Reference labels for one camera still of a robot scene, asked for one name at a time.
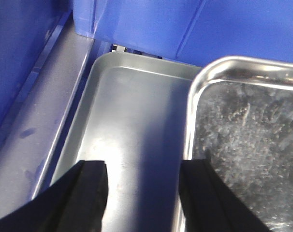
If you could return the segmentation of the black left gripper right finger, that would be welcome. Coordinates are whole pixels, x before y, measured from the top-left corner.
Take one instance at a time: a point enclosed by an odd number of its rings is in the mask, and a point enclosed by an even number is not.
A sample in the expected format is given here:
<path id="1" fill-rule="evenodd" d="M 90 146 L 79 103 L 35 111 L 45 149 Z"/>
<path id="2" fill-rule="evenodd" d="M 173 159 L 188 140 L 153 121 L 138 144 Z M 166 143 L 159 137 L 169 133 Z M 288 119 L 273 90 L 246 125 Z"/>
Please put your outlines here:
<path id="1" fill-rule="evenodd" d="M 183 160 L 179 196 L 188 232 L 268 232 L 227 187 L 207 159 Z"/>

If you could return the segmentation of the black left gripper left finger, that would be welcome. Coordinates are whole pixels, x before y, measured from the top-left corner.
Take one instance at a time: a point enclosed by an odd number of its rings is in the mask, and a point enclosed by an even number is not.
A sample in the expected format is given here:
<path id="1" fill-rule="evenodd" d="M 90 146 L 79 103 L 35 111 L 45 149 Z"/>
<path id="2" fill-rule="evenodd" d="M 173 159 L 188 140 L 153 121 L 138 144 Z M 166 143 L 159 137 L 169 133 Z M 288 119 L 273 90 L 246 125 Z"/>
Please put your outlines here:
<path id="1" fill-rule="evenodd" d="M 100 232 L 107 167 L 81 160 L 29 203 L 0 219 L 0 232 Z"/>

